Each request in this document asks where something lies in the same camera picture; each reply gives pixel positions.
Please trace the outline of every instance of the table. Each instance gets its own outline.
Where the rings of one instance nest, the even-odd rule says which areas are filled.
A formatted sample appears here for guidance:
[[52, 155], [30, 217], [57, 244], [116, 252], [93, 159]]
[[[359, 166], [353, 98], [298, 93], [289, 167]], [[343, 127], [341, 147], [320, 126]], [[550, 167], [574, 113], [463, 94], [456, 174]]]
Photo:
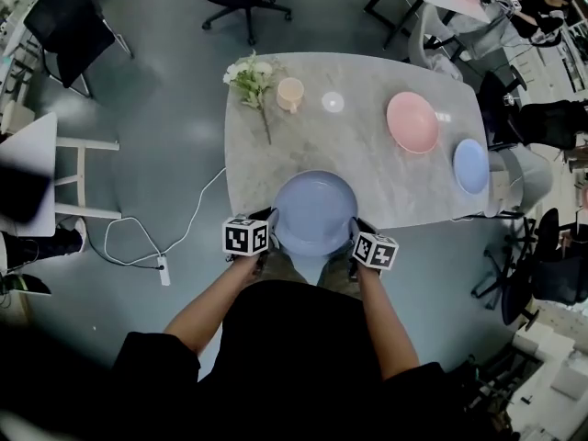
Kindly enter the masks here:
[[[452, 156], [472, 138], [486, 148], [473, 90], [446, 75], [375, 57], [335, 53], [286, 53], [276, 81], [299, 78], [305, 95], [299, 113], [283, 111], [276, 88], [266, 94], [272, 135], [268, 145], [259, 112], [230, 90], [225, 118], [225, 164], [233, 213], [267, 208], [293, 175], [321, 169], [341, 176], [354, 189], [359, 215], [379, 229], [447, 221], [484, 210], [488, 188], [471, 196], [455, 181]], [[329, 113], [321, 99], [336, 91], [341, 113]], [[438, 145], [428, 154], [404, 151], [390, 136], [385, 119], [390, 99], [413, 91], [440, 118]]]
[[[50, 113], [0, 143], [0, 161], [27, 168], [31, 172], [53, 179], [56, 144], [57, 116], [55, 113]], [[53, 236], [55, 233], [55, 188], [52, 180], [34, 220], [26, 225], [15, 225], [10, 220], [0, 220], [2, 231], [15, 235], [15, 227], [20, 237]]]
[[431, 4], [449, 10], [447, 19], [450, 19], [455, 13], [460, 13], [462, 15], [467, 15], [469, 17], [476, 18], [479, 21], [483, 21], [484, 23], [490, 23], [488, 16], [484, 12], [484, 9], [481, 7], [480, 4], [472, 4], [467, 0], [416, 0], [413, 6], [411, 6], [410, 10], [402, 17], [401, 22], [398, 25], [394, 25], [391, 21], [389, 21], [386, 17], [384, 17], [374, 9], [374, 6], [378, 2], [379, 0], [370, 0], [365, 6], [364, 10], [366, 11], [366, 13], [369, 13], [371, 16], [375, 17], [376, 19], [384, 23], [388, 28], [390, 28], [390, 34], [388, 35], [386, 42], [384, 42], [384, 49], [388, 47], [390, 41], [394, 38], [398, 31], [401, 30], [402, 27], [408, 22], [410, 17], [416, 13], [416, 11], [423, 3]]
[[8, 43], [4, 49], [4, 53], [2, 54], [4, 57], [10, 57], [12, 54], [14, 54], [22, 40], [25, 38], [25, 33], [27, 32], [27, 27], [25, 27], [25, 18], [27, 17], [31, 8], [32, 7], [30, 7], [25, 12], [25, 14], [18, 19], [18, 23], [12, 31], [12, 34], [10, 35]]

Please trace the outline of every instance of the gray floor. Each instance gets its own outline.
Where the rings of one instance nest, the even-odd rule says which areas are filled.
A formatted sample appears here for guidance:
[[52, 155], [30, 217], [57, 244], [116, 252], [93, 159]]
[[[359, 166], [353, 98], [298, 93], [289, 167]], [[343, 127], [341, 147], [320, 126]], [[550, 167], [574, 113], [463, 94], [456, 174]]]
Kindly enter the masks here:
[[[294, 19], [288, 23], [277, 12], [256, 11], [256, 50], [403, 59], [407, 39], [399, 36], [383, 52], [386, 31], [363, 13], [367, 1], [278, 0], [293, 8]], [[244, 16], [226, 17], [205, 33], [203, 19], [218, 8], [203, 0], [100, 2], [136, 58], [130, 61], [112, 46], [92, 65], [87, 75], [94, 101], [38, 76], [28, 103], [38, 114], [57, 112], [61, 135], [120, 142], [118, 153], [87, 155], [88, 204], [138, 217], [163, 248], [183, 234], [199, 190], [223, 167], [227, 85], [221, 78], [231, 62], [250, 52]], [[403, 0], [379, 5], [395, 20], [406, 9]], [[504, 62], [499, 54], [474, 68], [483, 73], [485, 63]], [[468, 83], [479, 86], [474, 70], [465, 65], [462, 70]], [[70, 174], [74, 165], [70, 154], [59, 152], [58, 174]], [[60, 188], [60, 196], [73, 194]], [[161, 331], [225, 268], [220, 226], [230, 214], [222, 176], [207, 192], [192, 232], [168, 256], [169, 288], [161, 286], [156, 271], [112, 266], [91, 250], [28, 266], [26, 272], [53, 291], [50, 298], [30, 298], [36, 324], [110, 364], [127, 332]], [[106, 226], [106, 220], [88, 221], [100, 249]], [[482, 251], [502, 240], [500, 224], [446, 222], [390, 234], [401, 251], [394, 269], [384, 275], [385, 285], [423, 361], [438, 360], [451, 368], [467, 354], [488, 355], [510, 338], [500, 312], [484, 310], [469, 296], [490, 271]], [[152, 250], [136, 225], [124, 223], [110, 234], [109, 251], [131, 259]], [[297, 264], [309, 279], [318, 273], [316, 263]], [[203, 372], [210, 369], [217, 347], [218, 338], [202, 358]]]

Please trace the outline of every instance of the flower stem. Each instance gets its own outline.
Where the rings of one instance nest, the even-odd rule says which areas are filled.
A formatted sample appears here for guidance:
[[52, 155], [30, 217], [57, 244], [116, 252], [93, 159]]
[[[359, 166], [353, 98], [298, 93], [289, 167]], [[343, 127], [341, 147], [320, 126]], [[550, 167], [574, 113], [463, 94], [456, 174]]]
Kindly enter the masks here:
[[267, 124], [266, 108], [264, 107], [263, 104], [259, 108], [259, 111], [261, 112], [261, 117], [264, 120], [264, 125], [266, 126], [267, 143], [269, 143], [269, 145], [271, 145], [272, 144], [272, 137], [269, 135], [269, 125]]

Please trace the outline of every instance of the cup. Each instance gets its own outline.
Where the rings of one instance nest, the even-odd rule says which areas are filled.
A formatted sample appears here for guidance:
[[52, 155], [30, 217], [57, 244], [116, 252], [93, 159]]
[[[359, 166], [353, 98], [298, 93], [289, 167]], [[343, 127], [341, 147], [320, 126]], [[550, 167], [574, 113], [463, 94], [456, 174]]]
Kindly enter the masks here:
[[298, 78], [285, 78], [277, 85], [277, 105], [292, 114], [296, 114], [302, 97], [304, 85]]

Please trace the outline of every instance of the black shirt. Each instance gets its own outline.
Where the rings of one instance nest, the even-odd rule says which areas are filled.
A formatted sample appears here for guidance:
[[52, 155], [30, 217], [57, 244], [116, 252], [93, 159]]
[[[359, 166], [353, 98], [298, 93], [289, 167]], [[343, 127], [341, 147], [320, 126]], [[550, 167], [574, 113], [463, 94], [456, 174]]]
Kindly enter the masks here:
[[[145, 420], [166, 439], [172, 429], [259, 434], [274, 424], [307, 433], [394, 424], [398, 439], [415, 430], [455, 439], [463, 427], [437, 363], [382, 381], [361, 301], [307, 284], [245, 289], [224, 319], [214, 368], [200, 382], [198, 370], [197, 356], [172, 335], [127, 336], [114, 375], [134, 437]], [[403, 425], [413, 435], [401, 435]]]
[[[540, 28], [544, 34], [560, 28], [563, 25], [563, 12], [565, 7], [550, 6], [545, 3], [545, 0], [521, 0], [521, 13], [533, 17], [537, 22], [537, 26], [524, 21], [521, 17], [513, 15], [511, 22], [521, 38], [530, 38]], [[560, 11], [561, 17], [552, 16], [552, 12]]]

